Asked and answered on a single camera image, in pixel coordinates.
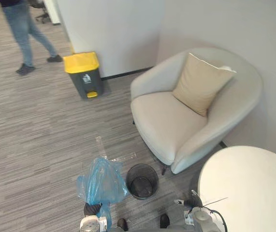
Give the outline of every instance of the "person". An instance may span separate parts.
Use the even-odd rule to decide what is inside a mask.
[[[32,51],[29,43],[29,35],[32,35],[50,53],[47,62],[62,62],[62,57],[57,54],[54,46],[39,31],[29,12],[26,0],[0,0],[2,11],[11,28],[12,34],[23,54],[22,66],[16,71],[19,75],[26,75],[35,70],[32,63]]]

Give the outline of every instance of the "beige cushion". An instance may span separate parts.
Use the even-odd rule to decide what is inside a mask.
[[[235,73],[227,66],[217,68],[189,53],[173,95],[190,109],[206,117],[216,93]]]
[[[178,101],[172,92],[139,96],[131,102],[140,135],[161,162],[171,165],[178,149],[201,130],[207,118]]]

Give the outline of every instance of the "armchair armrest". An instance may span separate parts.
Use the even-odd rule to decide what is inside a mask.
[[[236,90],[227,88],[234,92],[234,96],[229,98],[234,101],[228,106],[225,100],[213,103],[206,126],[178,150],[171,165],[174,174],[183,171],[209,153],[256,106],[261,95],[261,80],[257,78],[248,88],[252,95],[248,96],[250,100],[246,97],[240,99]]]
[[[148,93],[172,91],[181,75],[187,54],[179,53],[134,79],[131,100]]]

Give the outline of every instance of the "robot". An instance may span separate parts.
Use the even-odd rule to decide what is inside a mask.
[[[184,207],[184,226],[170,225],[169,217],[166,214],[160,217],[160,229],[152,229],[152,232],[228,232],[226,222],[222,215],[216,211],[203,206],[202,201],[195,191],[191,191],[191,197],[187,200],[174,200],[177,205]],[[96,214],[99,212],[101,205],[85,204],[84,215],[80,223],[80,232],[106,232],[107,220],[105,217],[98,218]],[[224,231],[221,231],[216,223],[214,223],[211,214],[218,214],[222,220]],[[111,228],[110,232],[128,231],[128,226],[125,219],[120,219],[117,222],[116,228]]]

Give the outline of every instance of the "clear plastic tape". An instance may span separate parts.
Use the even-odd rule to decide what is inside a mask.
[[[131,152],[129,155],[126,154],[126,155],[117,157],[115,159],[108,159],[107,153],[106,153],[103,143],[102,143],[102,137],[97,136],[95,139],[96,139],[96,144],[97,144],[100,156],[107,160],[114,161],[114,162],[124,162],[124,161],[130,160],[130,159],[137,158],[137,154],[135,152]]]

